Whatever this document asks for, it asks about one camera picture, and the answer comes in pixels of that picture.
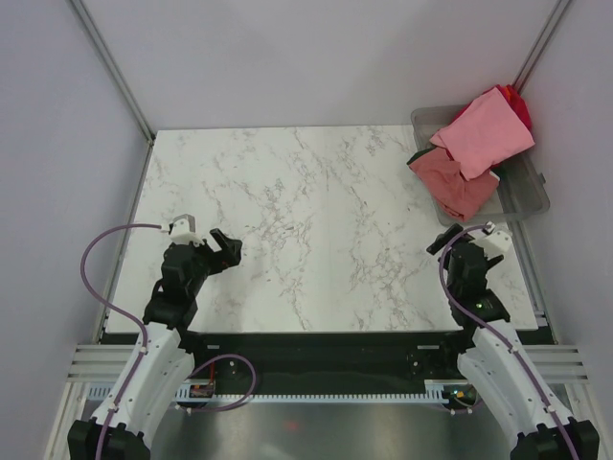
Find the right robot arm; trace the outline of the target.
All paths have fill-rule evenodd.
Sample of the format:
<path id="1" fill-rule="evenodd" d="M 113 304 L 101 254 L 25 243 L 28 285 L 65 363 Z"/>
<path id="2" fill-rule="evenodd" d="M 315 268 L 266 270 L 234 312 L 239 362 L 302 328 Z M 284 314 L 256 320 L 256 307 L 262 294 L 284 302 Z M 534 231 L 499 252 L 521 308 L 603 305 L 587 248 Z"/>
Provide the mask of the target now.
<path id="1" fill-rule="evenodd" d="M 427 252 L 439 258 L 439 278 L 461 344 L 439 352 L 448 376 L 464 376 L 505 433 L 512 459 L 595 459 L 600 434 L 559 400 L 525 351 L 507 309 L 488 288 L 488 272 L 503 261 L 511 236 L 493 223 L 459 224 Z"/>

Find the salmon red t shirt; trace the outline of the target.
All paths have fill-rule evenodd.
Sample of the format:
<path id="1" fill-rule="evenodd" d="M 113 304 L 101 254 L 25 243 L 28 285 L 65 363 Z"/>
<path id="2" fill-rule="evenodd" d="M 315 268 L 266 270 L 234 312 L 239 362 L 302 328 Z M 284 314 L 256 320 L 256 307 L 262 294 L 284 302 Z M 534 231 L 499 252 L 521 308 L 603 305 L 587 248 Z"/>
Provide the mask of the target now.
<path id="1" fill-rule="evenodd" d="M 460 163 L 446 149 L 435 147 L 409 169 L 423 183 L 435 202 L 450 217 L 462 222 L 473 219 L 494 195 L 499 182 L 484 172 L 465 179 Z"/>

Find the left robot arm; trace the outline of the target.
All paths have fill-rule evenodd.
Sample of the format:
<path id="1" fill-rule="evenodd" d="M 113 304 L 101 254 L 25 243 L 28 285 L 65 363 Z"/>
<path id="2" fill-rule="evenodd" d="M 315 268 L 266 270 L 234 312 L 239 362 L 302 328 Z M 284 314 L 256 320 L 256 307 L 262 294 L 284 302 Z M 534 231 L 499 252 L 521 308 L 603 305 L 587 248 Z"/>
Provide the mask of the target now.
<path id="1" fill-rule="evenodd" d="M 242 242 L 215 228 L 218 248 L 200 238 L 190 218 L 154 225 L 170 245 L 163 254 L 142 317 L 109 301 L 104 305 L 132 321 L 139 333 L 134 348 L 110 394 L 87 421 L 75 421 L 67 435 L 73 459 L 148 459 L 156 431 L 185 380 L 210 366 L 210 354 L 182 341 L 197 311 L 204 282 L 239 265 Z"/>

